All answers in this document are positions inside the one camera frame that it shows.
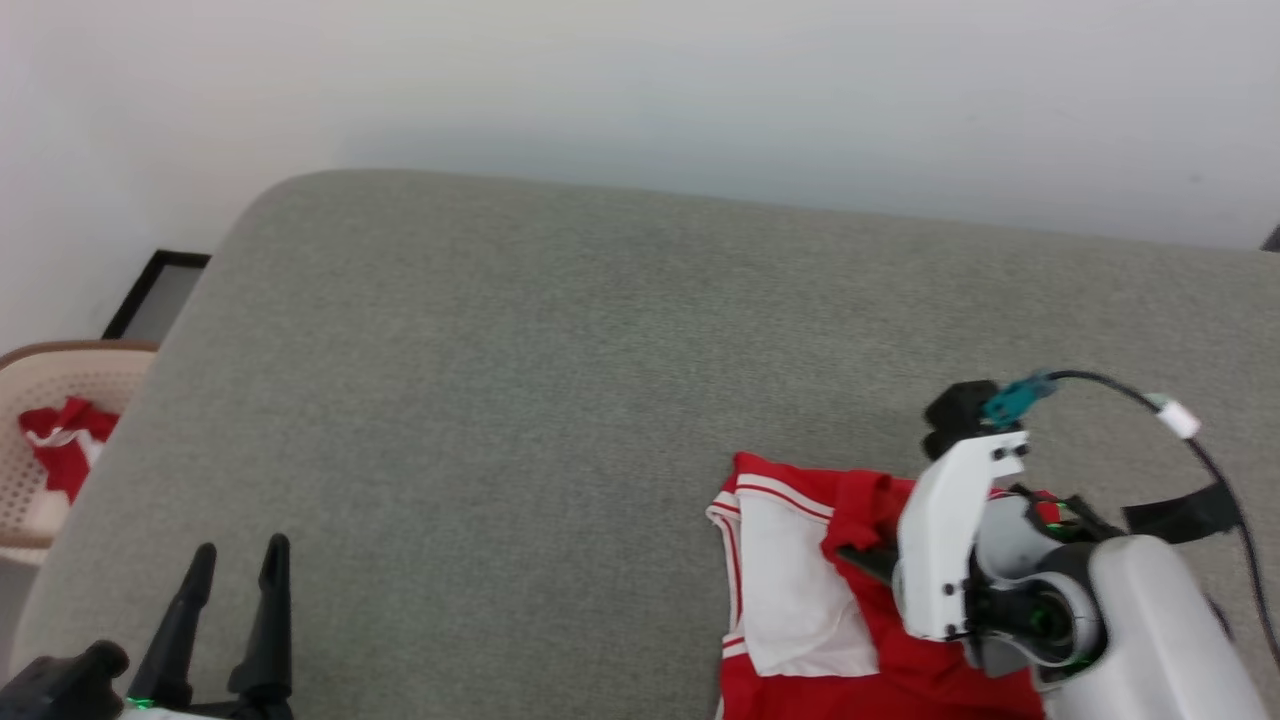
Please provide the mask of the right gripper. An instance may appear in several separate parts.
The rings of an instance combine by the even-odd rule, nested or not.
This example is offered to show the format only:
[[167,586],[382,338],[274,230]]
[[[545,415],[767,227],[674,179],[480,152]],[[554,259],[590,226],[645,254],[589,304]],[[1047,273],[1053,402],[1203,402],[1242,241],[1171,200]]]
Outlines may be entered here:
[[1027,441],[1024,430],[959,441],[918,478],[899,518],[897,548],[837,548],[842,562],[893,587],[908,634],[947,642],[964,632],[977,532],[996,480],[1023,471],[1018,450]]

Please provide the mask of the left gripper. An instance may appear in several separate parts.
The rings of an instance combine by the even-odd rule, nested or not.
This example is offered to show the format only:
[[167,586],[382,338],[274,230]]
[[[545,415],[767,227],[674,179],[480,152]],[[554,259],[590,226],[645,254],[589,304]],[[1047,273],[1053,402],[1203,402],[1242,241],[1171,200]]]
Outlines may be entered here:
[[193,702],[189,665],[218,560],[204,543],[174,593],[129,684],[119,719],[294,719],[291,542],[275,534],[259,573],[259,606],[243,660],[228,680],[237,698]]

